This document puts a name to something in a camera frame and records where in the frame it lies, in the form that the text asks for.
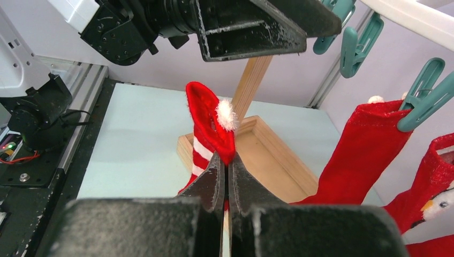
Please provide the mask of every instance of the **white plastic rail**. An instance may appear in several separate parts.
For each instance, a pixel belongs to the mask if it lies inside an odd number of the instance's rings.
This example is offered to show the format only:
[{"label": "white plastic rail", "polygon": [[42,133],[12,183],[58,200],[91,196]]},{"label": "white plastic rail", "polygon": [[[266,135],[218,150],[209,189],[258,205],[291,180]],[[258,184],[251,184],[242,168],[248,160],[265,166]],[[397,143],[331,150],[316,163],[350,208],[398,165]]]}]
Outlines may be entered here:
[{"label": "white plastic rail", "polygon": [[449,0],[361,0],[393,22],[454,51],[454,17],[434,8]]}]

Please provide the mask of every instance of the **green plastic clip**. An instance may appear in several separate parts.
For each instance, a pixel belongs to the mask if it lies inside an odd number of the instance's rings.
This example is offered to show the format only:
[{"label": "green plastic clip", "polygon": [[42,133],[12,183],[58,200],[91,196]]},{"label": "green plastic clip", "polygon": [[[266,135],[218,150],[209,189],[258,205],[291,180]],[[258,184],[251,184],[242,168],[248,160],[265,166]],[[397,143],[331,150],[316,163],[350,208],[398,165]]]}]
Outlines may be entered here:
[{"label": "green plastic clip", "polygon": [[340,51],[340,73],[344,78],[356,75],[382,32],[383,26],[384,22],[380,15],[374,13],[359,40],[354,28],[347,27],[344,30]]},{"label": "green plastic clip", "polygon": [[[356,0],[324,0],[322,3],[330,9],[342,21],[344,27],[355,12]],[[313,51],[317,55],[322,55],[328,51],[337,35],[318,37],[314,43]]]},{"label": "green plastic clip", "polygon": [[435,89],[432,87],[443,72],[445,62],[430,59],[419,73],[407,94],[401,110],[413,109],[397,124],[402,132],[413,131],[454,96],[454,72],[451,72]]}]

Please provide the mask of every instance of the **bolt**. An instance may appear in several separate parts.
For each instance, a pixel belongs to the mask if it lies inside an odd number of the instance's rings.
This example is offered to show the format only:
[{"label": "bolt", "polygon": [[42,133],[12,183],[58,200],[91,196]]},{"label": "bolt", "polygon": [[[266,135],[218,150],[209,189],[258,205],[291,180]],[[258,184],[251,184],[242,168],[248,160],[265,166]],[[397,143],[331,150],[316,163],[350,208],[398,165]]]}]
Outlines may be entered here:
[{"label": "bolt", "polygon": [[22,174],[20,175],[20,178],[19,178],[19,180],[20,180],[21,182],[26,182],[26,181],[29,180],[29,179],[30,179],[30,176],[29,176],[27,173],[22,173]]},{"label": "bolt", "polygon": [[207,9],[207,14],[208,14],[208,15],[213,15],[213,14],[214,14],[214,8],[213,8],[213,7],[209,7],[209,8]]},{"label": "bolt", "polygon": [[222,52],[222,47],[221,47],[221,46],[215,46],[215,47],[214,47],[214,50],[215,50],[217,53],[221,53],[221,52]]}]

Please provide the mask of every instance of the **light blue table surface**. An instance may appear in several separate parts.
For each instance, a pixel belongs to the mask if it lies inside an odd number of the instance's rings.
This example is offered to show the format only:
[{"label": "light blue table surface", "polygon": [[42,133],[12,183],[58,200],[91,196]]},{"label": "light blue table surface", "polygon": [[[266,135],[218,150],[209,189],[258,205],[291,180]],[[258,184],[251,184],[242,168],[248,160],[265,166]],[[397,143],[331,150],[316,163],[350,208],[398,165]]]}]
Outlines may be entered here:
[{"label": "light blue table surface", "polygon": [[[259,115],[320,176],[339,140],[321,110],[253,102]],[[177,139],[193,122],[185,92],[117,84],[93,149],[78,199],[173,197],[189,173],[177,155]],[[365,203],[382,205],[374,190]],[[229,256],[224,233],[224,256]]]}]

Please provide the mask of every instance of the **christmas stocking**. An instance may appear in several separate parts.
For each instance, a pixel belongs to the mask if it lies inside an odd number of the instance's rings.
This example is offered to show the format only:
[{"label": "christmas stocking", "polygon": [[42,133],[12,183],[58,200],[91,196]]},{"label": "christmas stocking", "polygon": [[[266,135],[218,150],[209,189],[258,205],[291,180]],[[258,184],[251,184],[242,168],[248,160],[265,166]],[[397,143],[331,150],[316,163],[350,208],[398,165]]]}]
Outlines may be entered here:
[{"label": "christmas stocking", "polygon": [[236,153],[238,123],[230,101],[219,101],[209,88],[198,82],[187,84],[186,95],[194,121],[193,165],[189,182],[178,193],[205,171],[214,151],[226,165],[232,162]]},{"label": "christmas stocking", "polygon": [[454,205],[454,133],[432,141],[412,187],[384,208],[401,233]]},{"label": "christmas stocking", "polygon": [[319,179],[315,195],[294,204],[359,205],[385,168],[404,147],[412,132],[397,129],[410,111],[402,101],[357,106]]},{"label": "christmas stocking", "polygon": [[454,235],[407,245],[411,257],[451,257],[454,256]]}]

